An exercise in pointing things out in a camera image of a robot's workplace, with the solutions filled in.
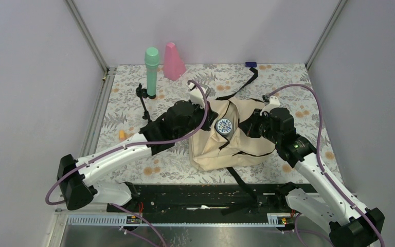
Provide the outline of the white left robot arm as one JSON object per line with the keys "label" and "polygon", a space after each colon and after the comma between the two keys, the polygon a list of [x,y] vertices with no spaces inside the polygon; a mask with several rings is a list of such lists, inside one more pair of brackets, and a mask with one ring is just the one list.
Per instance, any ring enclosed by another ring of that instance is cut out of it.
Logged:
{"label": "white left robot arm", "polygon": [[198,130],[209,130],[217,114],[210,109],[208,89],[194,86],[188,101],[180,100],[156,120],[142,127],[119,144],[98,153],[60,159],[57,186],[68,210],[78,210],[91,203],[118,204],[134,211],[139,198],[131,184],[101,182],[108,173],[142,158],[161,153],[177,142],[188,139]]}

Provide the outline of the beige canvas backpack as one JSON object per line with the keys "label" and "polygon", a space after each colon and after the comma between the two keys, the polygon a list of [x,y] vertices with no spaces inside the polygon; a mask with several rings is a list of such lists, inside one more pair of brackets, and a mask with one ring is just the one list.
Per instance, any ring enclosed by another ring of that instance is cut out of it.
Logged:
{"label": "beige canvas backpack", "polygon": [[[267,103],[259,99],[239,99],[235,93],[209,100],[211,109],[218,113],[210,131],[199,130],[189,138],[190,164],[201,171],[212,171],[225,168],[236,180],[239,187],[250,199],[245,202],[223,209],[226,216],[244,208],[250,209],[257,205],[257,195],[238,175],[235,166],[253,166],[265,162],[275,150],[269,140],[247,137],[238,124],[248,119],[254,109],[262,109]],[[215,124],[221,118],[230,119],[235,132],[230,139],[222,137]]]}

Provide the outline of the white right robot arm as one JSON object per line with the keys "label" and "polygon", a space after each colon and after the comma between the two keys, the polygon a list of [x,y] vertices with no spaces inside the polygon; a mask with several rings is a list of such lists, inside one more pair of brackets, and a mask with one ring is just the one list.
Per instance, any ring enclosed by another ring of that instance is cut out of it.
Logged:
{"label": "white right robot arm", "polygon": [[329,235],[334,246],[369,246],[376,241],[384,245],[384,214],[378,208],[369,209],[332,174],[313,144],[297,133],[288,109],[254,109],[238,127],[247,137],[272,142],[278,156],[304,176],[323,199],[319,202],[287,183],[274,198],[279,211],[293,209],[303,214]]}

